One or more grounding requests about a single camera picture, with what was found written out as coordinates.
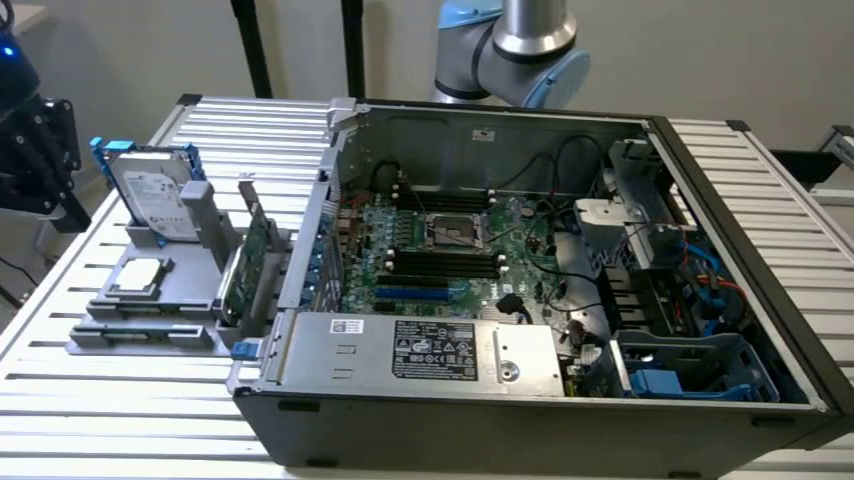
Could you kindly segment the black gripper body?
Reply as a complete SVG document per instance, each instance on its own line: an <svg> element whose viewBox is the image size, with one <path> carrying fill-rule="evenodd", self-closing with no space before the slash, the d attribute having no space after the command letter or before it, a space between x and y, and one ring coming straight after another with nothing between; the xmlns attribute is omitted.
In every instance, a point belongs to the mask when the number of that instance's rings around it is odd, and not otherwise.
<svg viewBox="0 0 854 480"><path fill-rule="evenodd" d="M36 95L40 79L9 28L1 29L0 109L5 119Z"/></svg>

